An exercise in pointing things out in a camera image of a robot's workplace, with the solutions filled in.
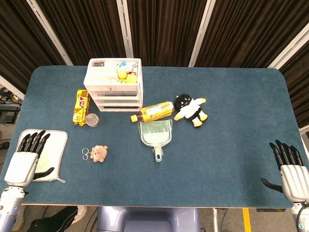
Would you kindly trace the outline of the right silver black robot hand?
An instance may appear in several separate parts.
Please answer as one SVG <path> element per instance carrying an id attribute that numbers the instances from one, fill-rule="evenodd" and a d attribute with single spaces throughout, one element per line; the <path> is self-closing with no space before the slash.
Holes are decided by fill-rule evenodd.
<path id="1" fill-rule="evenodd" d="M 261 178 L 269 189 L 283 193 L 294 203 L 309 201 L 309 171 L 304 165 L 298 149 L 279 140 L 269 143 L 281 175 L 281 185 L 275 185 Z"/>

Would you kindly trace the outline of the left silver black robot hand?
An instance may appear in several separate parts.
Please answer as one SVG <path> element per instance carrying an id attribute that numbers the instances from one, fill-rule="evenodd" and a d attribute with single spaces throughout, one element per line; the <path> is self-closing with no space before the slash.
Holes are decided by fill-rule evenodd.
<path id="1" fill-rule="evenodd" d="M 26 187 L 32 180 L 48 176 L 55 168 L 35 172 L 39 158 L 50 134 L 45 130 L 24 136 L 13 154 L 4 181 L 9 186 Z"/>

